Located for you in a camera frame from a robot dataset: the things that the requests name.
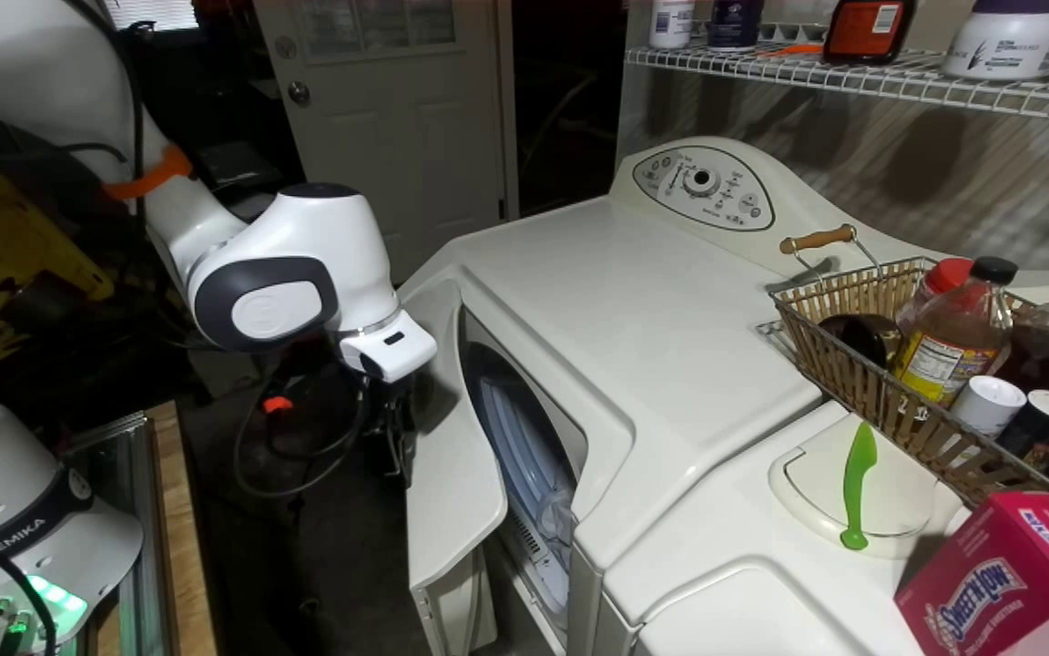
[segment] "white appliance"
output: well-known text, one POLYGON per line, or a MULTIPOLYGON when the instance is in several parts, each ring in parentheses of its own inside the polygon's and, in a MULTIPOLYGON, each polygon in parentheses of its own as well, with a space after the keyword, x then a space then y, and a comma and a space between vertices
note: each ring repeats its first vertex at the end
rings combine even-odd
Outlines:
POLYGON ((606 196, 433 257, 402 287, 442 342, 407 487, 429 648, 912 653, 909 542, 960 504, 882 450, 939 504, 869 492, 869 528, 877 504, 888 524, 843 552, 856 418, 762 336, 769 285, 903 257, 926 251, 728 140, 655 147, 606 196), (856 241, 781 251, 839 226, 856 241))

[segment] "robotic arm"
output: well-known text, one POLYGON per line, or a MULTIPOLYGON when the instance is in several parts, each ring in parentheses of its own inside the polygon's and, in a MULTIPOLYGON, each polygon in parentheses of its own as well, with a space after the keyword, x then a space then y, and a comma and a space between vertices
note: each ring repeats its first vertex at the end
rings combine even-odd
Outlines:
MULTIPOLYGON (((311 184, 278 192, 257 223, 231 214, 132 105, 123 65, 85 12, 85 0, 0 0, 0 122, 54 147, 105 144, 128 161, 142 150, 145 229, 196 328, 226 349, 327 332, 342 365, 382 371, 382 382, 422 367, 438 342, 396 308, 371 204, 311 184)), ((105 155, 82 161, 102 184, 132 178, 105 155)))

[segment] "door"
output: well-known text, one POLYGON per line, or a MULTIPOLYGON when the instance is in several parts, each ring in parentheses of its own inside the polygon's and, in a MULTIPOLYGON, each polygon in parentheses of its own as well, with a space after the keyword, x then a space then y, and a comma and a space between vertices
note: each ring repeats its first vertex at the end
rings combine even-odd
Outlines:
POLYGON ((515 209, 508 0, 257 0, 306 178, 361 189, 395 281, 515 209))

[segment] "label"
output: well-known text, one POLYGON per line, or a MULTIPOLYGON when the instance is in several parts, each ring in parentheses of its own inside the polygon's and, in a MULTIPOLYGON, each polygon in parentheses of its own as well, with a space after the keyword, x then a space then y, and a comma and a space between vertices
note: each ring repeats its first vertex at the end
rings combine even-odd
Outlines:
POLYGON ((899 4, 882 4, 877 17, 876 17, 876 32, 893 32, 896 31, 896 16, 899 16, 899 4))
POLYGON ((893 55, 899 23, 899 4, 843 4, 826 48, 835 55, 893 55))
POLYGON ((896 378, 926 400, 946 400, 968 374, 981 374, 998 349, 963 349, 917 332, 896 367, 896 378))
POLYGON ((1039 76, 1047 55, 1049 55, 1049 42, 985 42, 985 36, 967 42, 963 36, 950 48, 946 73, 990 76, 990 81, 1039 76))
POLYGON ((926 609, 938 641, 960 653, 960 644, 968 641, 978 628, 990 631, 996 622, 1011 620, 996 609, 1014 592, 1029 587, 1005 557, 968 569, 943 609, 926 609))
POLYGON ((649 44, 654 48, 686 48, 692 42, 692 4, 661 4, 654 12, 649 44))

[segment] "metal shelf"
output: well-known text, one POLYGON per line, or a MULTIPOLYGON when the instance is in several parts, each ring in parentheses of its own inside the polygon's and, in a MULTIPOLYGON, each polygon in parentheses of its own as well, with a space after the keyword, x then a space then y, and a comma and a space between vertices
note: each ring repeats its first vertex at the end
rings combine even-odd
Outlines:
POLYGON ((628 65, 1049 122, 1049 76, 1031 84, 954 81, 939 73, 938 55, 903 55, 893 65, 826 65, 813 55, 692 44, 683 50, 632 48, 628 65))

